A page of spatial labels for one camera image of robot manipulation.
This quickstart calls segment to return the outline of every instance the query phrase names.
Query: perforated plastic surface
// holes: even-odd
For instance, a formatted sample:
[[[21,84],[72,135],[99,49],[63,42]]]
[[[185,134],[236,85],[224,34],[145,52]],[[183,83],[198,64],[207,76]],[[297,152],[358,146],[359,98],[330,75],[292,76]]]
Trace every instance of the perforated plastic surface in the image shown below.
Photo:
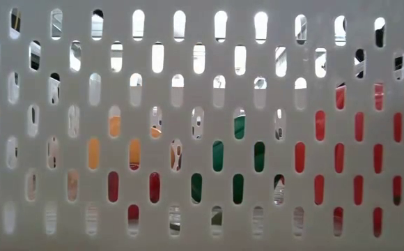
[[[19,37],[11,31],[12,8],[17,8]],[[51,38],[51,11],[63,13],[61,38]],[[91,38],[91,16],[104,13],[101,40]],[[144,12],[144,34],[132,37],[132,14]],[[185,39],[173,38],[173,16],[186,15]],[[224,42],[215,40],[214,17],[228,15]],[[267,37],[255,39],[254,17],[267,13]],[[295,39],[295,18],[307,21],[306,41]],[[346,43],[335,43],[334,20],[346,18]],[[374,21],[383,17],[384,47],[375,44]],[[29,44],[37,40],[42,52],[39,69],[30,68]],[[81,68],[70,69],[71,42],[81,45]],[[111,70],[111,45],[123,45],[123,67]],[[152,46],[164,46],[163,71],[152,70]],[[205,70],[193,69],[193,49],[205,45]],[[247,49],[245,73],[235,72],[235,47]],[[275,73],[275,49],[287,53],[285,76]],[[327,50],[327,74],[316,76],[316,48]],[[355,52],[366,52],[365,75],[355,75]],[[0,250],[404,250],[404,72],[394,77],[394,52],[404,54],[404,1],[315,0],[315,1],[213,1],[213,0],[81,0],[0,1]],[[11,73],[17,72],[19,96],[9,92]],[[49,76],[61,77],[61,95],[52,101]],[[101,76],[100,102],[89,102],[89,76]],[[140,105],[130,100],[129,79],[142,77]],[[171,104],[171,79],[185,78],[182,105]],[[224,106],[213,105],[213,79],[226,80]],[[267,81],[264,107],[254,103],[254,80]],[[295,106],[294,83],[306,80],[305,108]],[[345,83],[345,105],[336,108],[336,88]],[[381,111],[374,107],[374,84],[383,84]],[[36,119],[31,120],[31,105]],[[70,115],[70,106],[79,108]],[[108,112],[120,108],[121,126],[117,138],[109,136]],[[162,111],[162,134],[150,136],[152,108]],[[192,116],[203,109],[202,137],[195,139]],[[246,114],[243,139],[234,138],[233,113]],[[285,130],[275,138],[275,113],[285,114]],[[325,136],[316,138],[316,112],[325,113]],[[356,113],[364,115],[362,140],[356,136]],[[401,113],[401,138],[395,137],[394,115]],[[55,136],[55,168],[47,152]],[[17,139],[17,157],[8,152]],[[88,168],[88,141],[100,143],[98,168]],[[128,162],[131,139],[141,142],[140,168],[132,171]],[[170,143],[182,144],[181,167],[170,168]],[[212,167],[212,145],[224,144],[224,167]],[[254,145],[265,144],[264,170],[254,169]],[[305,167],[295,171],[295,145],[305,145]],[[345,146],[344,168],[338,174],[335,148]],[[374,146],[383,147],[382,171],[374,172]],[[77,198],[68,201],[68,171],[79,175]],[[119,176],[118,200],[108,200],[108,173]],[[36,194],[27,190],[27,177],[36,174]],[[160,175],[160,199],[150,201],[150,174]],[[191,198],[192,175],[203,177],[202,198]],[[233,203],[233,176],[244,178],[243,201]],[[274,203],[274,177],[285,178],[284,200]],[[315,204],[314,178],[324,176],[324,201]],[[355,203],[355,177],[363,182],[362,203]],[[393,202],[393,178],[401,176],[401,203]],[[139,207],[138,234],[127,230],[127,208]],[[46,208],[56,208],[54,231],[47,231]],[[86,207],[98,212],[96,224],[86,223]],[[169,207],[180,207],[180,234],[171,236]],[[14,215],[5,213],[14,208]],[[210,231],[212,207],[223,210],[222,234]],[[252,233],[252,211],[263,209],[261,235]],[[304,209],[302,234],[294,234],[293,212]],[[343,231],[334,235],[334,209],[343,209]],[[379,237],[374,234],[375,208],[382,209]],[[86,228],[93,225],[89,234]]]

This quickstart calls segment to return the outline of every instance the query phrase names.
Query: yellow object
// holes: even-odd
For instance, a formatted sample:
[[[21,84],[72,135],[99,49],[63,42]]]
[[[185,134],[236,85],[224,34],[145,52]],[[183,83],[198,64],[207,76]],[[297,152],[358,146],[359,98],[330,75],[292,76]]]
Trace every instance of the yellow object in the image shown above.
[[[120,135],[120,116],[113,116],[109,119],[109,134],[112,137]],[[151,128],[151,137],[158,138],[162,132],[157,128]],[[129,147],[130,166],[140,165],[140,141],[133,139]],[[97,169],[100,159],[100,143],[98,139],[92,138],[88,142],[88,166],[90,169]],[[171,166],[174,165],[174,150],[171,148]]]

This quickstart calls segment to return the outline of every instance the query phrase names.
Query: plastic basket wall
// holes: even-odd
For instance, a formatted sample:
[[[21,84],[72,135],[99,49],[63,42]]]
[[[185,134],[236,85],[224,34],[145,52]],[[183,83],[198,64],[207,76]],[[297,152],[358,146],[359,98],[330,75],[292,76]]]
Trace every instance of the plastic basket wall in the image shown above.
[[[144,14],[138,30],[135,10]],[[177,10],[185,33],[176,40]],[[215,31],[220,10],[226,33]],[[96,38],[93,13],[104,20]],[[205,51],[194,56],[198,43]],[[163,49],[162,69],[153,45]],[[184,84],[173,86],[175,75]],[[220,75],[225,87],[213,88]],[[297,87],[299,78],[306,84]],[[134,169],[133,139],[141,146]],[[180,156],[176,167],[170,159]],[[233,189],[238,174],[243,187]],[[221,210],[222,224],[212,225]],[[404,249],[404,1],[0,1],[0,250],[46,247]]]

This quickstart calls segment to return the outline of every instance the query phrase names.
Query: white perforated panel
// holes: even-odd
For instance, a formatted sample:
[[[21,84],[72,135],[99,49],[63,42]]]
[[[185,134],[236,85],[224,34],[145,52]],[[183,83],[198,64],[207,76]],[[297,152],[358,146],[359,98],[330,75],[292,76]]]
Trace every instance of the white perforated panel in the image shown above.
[[[44,248],[404,249],[404,1],[0,1],[0,250]]]

